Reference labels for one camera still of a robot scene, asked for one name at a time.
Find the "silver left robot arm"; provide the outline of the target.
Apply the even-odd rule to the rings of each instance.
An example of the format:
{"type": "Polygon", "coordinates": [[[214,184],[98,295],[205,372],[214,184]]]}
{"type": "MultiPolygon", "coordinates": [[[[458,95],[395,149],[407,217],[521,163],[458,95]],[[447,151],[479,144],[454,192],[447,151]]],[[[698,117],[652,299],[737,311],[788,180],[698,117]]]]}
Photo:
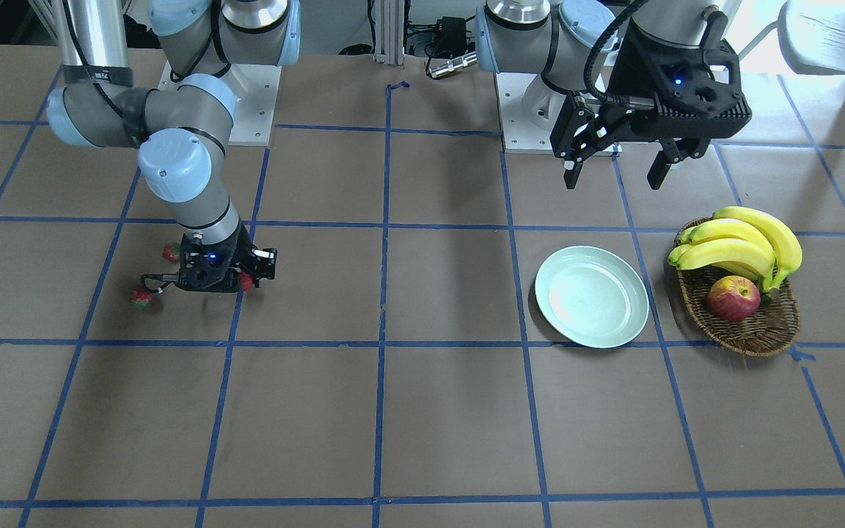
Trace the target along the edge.
{"type": "Polygon", "coordinates": [[[476,57],[493,73],[536,74],[563,95],[550,133],[564,183],[616,143],[660,144],[647,180],[698,159],[744,129],[752,111],[740,60],[725,40],[735,1],[486,1],[476,12],[476,57]]]}

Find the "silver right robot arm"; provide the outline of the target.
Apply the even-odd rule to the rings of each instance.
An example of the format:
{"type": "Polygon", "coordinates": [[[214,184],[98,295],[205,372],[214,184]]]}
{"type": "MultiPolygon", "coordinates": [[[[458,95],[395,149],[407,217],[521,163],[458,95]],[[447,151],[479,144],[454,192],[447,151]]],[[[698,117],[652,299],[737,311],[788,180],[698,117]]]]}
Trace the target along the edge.
{"type": "Polygon", "coordinates": [[[296,1],[151,1],[151,28],[175,88],[137,87],[117,1],[54,1],[63,87],[48,97],[51,130],[67,144],[130,147],[145,183],[183,231],[177,273],[145,274],[167,285],[233,293],[275,277],[277,251],[259,249],[222,179],[239,92],[237,65],[288,66],[299,57],[296,1]]]}

